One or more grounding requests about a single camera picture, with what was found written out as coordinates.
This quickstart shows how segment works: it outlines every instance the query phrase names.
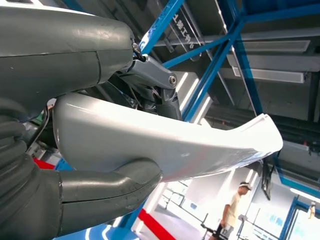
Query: person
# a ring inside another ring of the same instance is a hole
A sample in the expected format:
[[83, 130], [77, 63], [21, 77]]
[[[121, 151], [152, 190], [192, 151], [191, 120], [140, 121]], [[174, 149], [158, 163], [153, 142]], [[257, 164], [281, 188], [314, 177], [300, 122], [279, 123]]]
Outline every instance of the person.
[[251, 190], [251, 188], [248, 182], [241, 182], [238, 191], [236, 191], [228, 204], [224, 206], [222, 220], [220, 222], [217, 231], [215, 233], [214, 232], [209, 240], [219, 240], [219, 236], [221, 233], [226, 237], [229, 236], [238, 217], [238, 208], [239, 206], [240, 199], [242, 196], [246, 195]]

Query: white cap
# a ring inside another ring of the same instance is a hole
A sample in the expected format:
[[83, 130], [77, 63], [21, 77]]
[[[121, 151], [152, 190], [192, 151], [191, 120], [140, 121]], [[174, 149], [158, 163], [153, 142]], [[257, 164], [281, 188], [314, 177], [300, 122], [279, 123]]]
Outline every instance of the white cap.
[[248, 188], [250, 191], [252, 190], [252, 188], [250, 186], [250, 184], [248, 182], [242, 182], [242, 183], [240, 183], [240, 185], [238, 187], [239, 188], [241, 188], [241, 187]]

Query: bolt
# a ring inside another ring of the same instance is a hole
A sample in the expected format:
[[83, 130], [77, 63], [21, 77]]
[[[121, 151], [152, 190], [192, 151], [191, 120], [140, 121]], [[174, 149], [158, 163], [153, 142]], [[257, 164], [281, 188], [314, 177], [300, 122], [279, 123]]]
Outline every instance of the bolt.
[[175, 76], [170, 76], [169, 82], [172, 87], [175, 87], [177, 85], [177, 78]]
[[137, 43], [133, 43], [132, 44], [132, 47], [133, 47], [133, 49], [134, 49], [134, 50], [138, 50], [139, 49], [139, 45], [137, 45]]

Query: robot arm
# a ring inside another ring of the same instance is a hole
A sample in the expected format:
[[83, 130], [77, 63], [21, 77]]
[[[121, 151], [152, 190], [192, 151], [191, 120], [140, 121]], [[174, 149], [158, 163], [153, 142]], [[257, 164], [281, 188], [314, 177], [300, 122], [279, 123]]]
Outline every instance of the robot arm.
[[[148, 56], [134, 59], [132, 32], [122, 22], [10, 5], [0, 11], [0, 239], [52, 239], [108, 222], [134, 211], [161, 181], [162, 170], [144, 158], [108, 173], [41, 170], [25, 153], [21, 122], [51, 98], [117, 71], [129, 84], [135, 76], [132, 87], [141, 95], [154, 90], [163, 116], [180, 119], [174, 75]], [[143, 66], [165, 79], [143, 74]]]

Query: screen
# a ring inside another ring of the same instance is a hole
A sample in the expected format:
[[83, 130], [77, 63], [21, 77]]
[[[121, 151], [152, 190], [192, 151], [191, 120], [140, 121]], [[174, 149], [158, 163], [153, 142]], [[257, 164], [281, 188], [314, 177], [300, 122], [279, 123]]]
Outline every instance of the screen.
[[275, 166], [273, 166], [271, 170], [269, 169], [269, 166], [268, 165], [268, 162], [266, 159], [263, 159], [263, 166], [262, 170], [262, 190], [266, 195], [266, 197], [268, 200], [271, 199], [270, 196], [270, 190], [271, 190], [271, 176], [272, 174], [273, 169]]

